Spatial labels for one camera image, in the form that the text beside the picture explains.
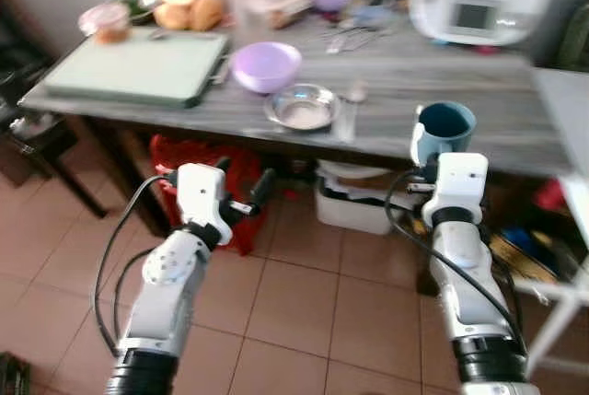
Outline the red plastic stool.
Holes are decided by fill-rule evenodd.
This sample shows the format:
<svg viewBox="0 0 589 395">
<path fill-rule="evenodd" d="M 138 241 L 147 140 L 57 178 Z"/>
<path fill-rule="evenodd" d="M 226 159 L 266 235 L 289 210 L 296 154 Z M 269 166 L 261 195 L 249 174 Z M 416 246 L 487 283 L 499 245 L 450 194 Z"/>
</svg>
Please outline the red plastic stool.
<svg viewBox="0 0 589 395">
<path fill-rule="evenodd" d="M 223 157 L 230 159 L 226 173 L 226 188 L 233 200 L 245 202 L 251 196 L 251 189 L 262 175 L 260 157 L 248 148 L 225 144 L 211 144 L 203 141 L 188 141 L 153 135 L 150 142 L 150 156 L 156 173 L 163 175 L 168 170 L 179 168 L 186 163 L 213 165 Z M 233 226 L 233 237 L 227 250 L 247 256 L 257 247 L 257 236 L 268 214 L 244 219 Z"/>
</svg>

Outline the large purple plastic bowl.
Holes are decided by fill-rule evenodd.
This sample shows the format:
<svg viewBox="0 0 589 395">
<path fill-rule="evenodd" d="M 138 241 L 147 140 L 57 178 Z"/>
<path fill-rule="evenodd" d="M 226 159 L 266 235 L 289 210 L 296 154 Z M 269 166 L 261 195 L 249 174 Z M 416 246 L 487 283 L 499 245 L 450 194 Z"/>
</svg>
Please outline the large purple plastic bowl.
<svg viewBox="0 0 589 395">
<path fill-rule="evenodd" d="M 303 55 L 294 46 L 277 41 L 254 42 L 230 57 L 233 79 L 248 91 L 272 95 L 294 83 Z"/>
</svg>

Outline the steel bowl green contents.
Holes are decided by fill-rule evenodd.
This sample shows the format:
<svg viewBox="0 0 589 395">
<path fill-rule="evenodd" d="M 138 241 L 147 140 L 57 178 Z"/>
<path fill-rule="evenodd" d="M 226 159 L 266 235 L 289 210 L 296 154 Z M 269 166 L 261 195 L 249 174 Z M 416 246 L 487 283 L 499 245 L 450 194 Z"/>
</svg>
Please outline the steel bowl green contents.
<svg viewBox="0 0 589 395">
<path fill-rule="evenodd" d="M 144 8 L 142 0 L 118 0 L 129 9 L 129 21 L 134 26 L 150 25 L 155 23 L 151 9 Z"/>
</svg>

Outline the teal ceramic mug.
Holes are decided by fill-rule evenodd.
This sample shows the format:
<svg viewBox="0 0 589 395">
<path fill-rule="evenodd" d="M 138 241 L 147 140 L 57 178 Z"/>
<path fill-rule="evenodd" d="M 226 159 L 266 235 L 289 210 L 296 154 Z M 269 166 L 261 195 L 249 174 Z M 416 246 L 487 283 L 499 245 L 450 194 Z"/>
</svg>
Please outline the teal ceramic mug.
<svg viewBox="0 0 589 395">
<path fill-rule="evenodd" d="M 410 139 L 410 158 L 417 167 L 425 167 L 436 155 L 467 150 L 477 118 L 466 105 L 418 105 L 416 113 Z"/>
</svg>

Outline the pale green cutting board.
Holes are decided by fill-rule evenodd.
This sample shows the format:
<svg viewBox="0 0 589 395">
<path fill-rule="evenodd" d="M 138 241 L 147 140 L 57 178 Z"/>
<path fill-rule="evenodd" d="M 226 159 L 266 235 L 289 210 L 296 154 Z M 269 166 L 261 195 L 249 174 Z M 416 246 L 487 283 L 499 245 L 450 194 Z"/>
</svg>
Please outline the pale green cutting board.
<svg viewBox="0 0 589 395">
<path fill-rule="evenodd" d="M 230 37 L 215 32 L 169 32 L 147 26 L 129 29 L 117 44 L 84 39 L 42 79 L 48 93 L 192 108 L 230 50 Z"/>
</svg>

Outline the rectangular clear food container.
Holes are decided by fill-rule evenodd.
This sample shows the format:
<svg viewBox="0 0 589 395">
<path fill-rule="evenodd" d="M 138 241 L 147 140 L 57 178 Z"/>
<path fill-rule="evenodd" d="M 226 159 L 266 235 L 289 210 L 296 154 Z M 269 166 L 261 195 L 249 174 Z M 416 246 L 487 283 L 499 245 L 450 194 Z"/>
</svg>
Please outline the rectangular clear food container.
<svg viewBox="0 0 589 395">
<path fill-rule="evenodd" d="M 313 5 L 313 0 L 247 0 L 252 15 L 261 16 L 268 29 L 283 29 L 295 23 Z"/>
</svg>

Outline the round steel plate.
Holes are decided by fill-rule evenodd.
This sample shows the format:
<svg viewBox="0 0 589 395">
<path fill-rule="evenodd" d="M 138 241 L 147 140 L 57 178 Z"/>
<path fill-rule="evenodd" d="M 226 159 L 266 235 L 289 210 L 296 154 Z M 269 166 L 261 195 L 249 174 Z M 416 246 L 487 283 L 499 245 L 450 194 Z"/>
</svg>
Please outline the round steel plate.
<svg viewBox="0 0 589 395">
<path fill-rule="evenodd" d="M 299 133 L 324 129 L 335 122 L 341 97 L 326 87 L 300 83 L 274 92 L 262 111 L 271 122 Z"/>
</svg>

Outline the gold black patterned bag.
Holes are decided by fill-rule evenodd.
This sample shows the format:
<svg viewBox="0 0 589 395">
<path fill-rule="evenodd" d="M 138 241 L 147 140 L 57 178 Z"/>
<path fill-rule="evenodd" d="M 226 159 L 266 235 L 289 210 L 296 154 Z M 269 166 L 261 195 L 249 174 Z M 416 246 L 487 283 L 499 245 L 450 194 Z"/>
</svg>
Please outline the gold black patterned bag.
<svg viewBox="0 0 589 395">
<path fill-rule="evenodd" d="M 490 238 L 497 260 L 514 276 L 547 283 L 571 282 L 588 255 L 580 236 L 552 235 L 538 229 L 507 227 Z"/>
</svg>

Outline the white side table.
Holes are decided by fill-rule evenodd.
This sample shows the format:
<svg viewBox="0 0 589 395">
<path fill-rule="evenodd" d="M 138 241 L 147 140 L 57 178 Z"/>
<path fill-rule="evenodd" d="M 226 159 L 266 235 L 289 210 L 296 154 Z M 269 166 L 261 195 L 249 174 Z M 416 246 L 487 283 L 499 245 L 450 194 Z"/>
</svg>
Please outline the white side table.
<svg viewBox="0 0 589 395">
<path fill-rule="evenodd" d="M 583 240 L 589 239 L 589 75 L 575 72 L 538 68 L 535 72 L 541 96 L 546 101 L 550 117 L 562 134 L 565 152 L 571 157 L 573 171 L 557 178 L 562 184 L 565 202 L 571 207 L 573 218 Z M 581 266 L 571 283 L 542 283 L 524 281 L 519 290 L 533 291 L 542 301 L 554 303 L 550 315 L 530 345 L 525 374 L 550 368 L 569 374 L 589 375 L 585 362 L 549 357 L 556 341 L 580 314 L 589 307 L 589 274 Z"/>
</svg>

